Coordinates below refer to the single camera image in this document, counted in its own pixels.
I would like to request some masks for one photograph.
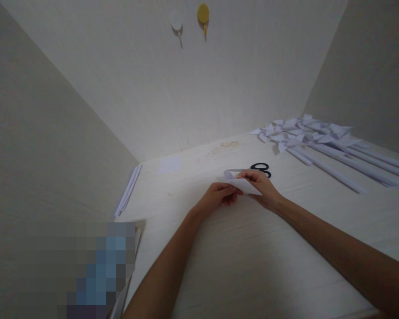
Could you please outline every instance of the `scissors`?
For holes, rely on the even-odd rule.
[[[247,171],[247,170],[253,170],[253,171],[262,171],[263,173],[265,173],[267,175],[267,178],[270,178],[272,176],[272,174],[267,171],[267,169],[269,169],[269,165],[266,163],[256,163],[254,165],[252,165],[250,168],[240,168],[240,169],[230,169],[227,171]]]

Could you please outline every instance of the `forearm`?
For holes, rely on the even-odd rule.
[[[123,319],[171,317],[200,223],[200,215],[191,210],[142,280]]]
[[[374,306],[399,318],[399,262],[299,205],[284,199],[274,212],[286,220]]]

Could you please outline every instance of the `right hand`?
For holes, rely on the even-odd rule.
[[[263,196],[251,195],[266,209],[273,212],[277,210],[277,206],[285,199],[273,186],[266,174],[262,171],[243,171],[237,178],[244,178],[250,182]]]

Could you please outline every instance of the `left hand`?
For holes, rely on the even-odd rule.
[[[208,217],[220,205],[230,206],[236,203],[238,195],[243,195],[243,192],[230,184],[212,183],[193,210],[200,212],[203,217]]]

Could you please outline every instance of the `hand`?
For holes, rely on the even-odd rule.
[[[212,183],[204,196],[192,208],[202,217],[210,216],[220,205],[227,206],[236,203],[238,195],[242,191],[226,183]]]
[[[243,171],[237,178],[248,180],[251,185],[263,194],[263,196],[251,196],[266,209],[274,212],[277,209],[277,206],[285,199],[262,171]]]

